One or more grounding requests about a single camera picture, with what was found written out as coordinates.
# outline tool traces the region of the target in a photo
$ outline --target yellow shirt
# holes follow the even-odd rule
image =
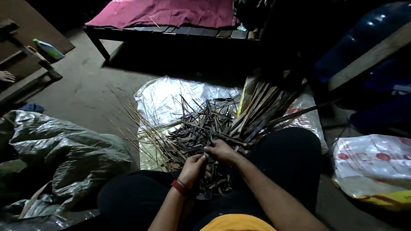
[[[226,214],[214,218],[200,231],[276,231],[260,218],[246,214]]]

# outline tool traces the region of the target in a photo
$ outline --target knee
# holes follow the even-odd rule
[[[269,143],[287,146],[290,149],[313,150],[321,154],[321,143],[312,131],[301,127],[288,127],[271,132],[266,137]]]

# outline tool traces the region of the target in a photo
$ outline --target red cloth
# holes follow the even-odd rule
[[[219,28],[235,25],[233,0],[113,0],[86,25],[158,25],[180,27],[183,23]]]

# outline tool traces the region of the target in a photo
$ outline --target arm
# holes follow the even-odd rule
[[[197,179],[201,166],[207,162],[205,155],[194,155],[189,157],[184,164],[179,179],[184,182],[188,189],[193,187],[194,181]],[[178,220],[180,219],[184,196],[171,187],[166,196],[160,210],[155,216],[153,222],[148,228],[149,231],[176,231]]]
[[[327,230],[298,200],[275,184],[224,141],[216,140],[214,145],[214,148],[205,147],[205,151],[238,169],[265,214],[279,231]]]

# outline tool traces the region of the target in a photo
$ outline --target hand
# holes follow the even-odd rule
[[[225,164],[234,166],[237,160],[242,157],[222,140],[214,140],[212,143],[214,144],[214,147],[206,146],[204,147],[204,151],[214,155],[218,160]]]
[[[194,181],[200,174],[202,165],[207,162],[207,158],[207,154],[197,154],[187,158],[187,161],[185,162],[178,178],[187,186],[188,189],[193,187]]]
[[[15,83],[16,77],[10,72],[0,72],[0,81]]]

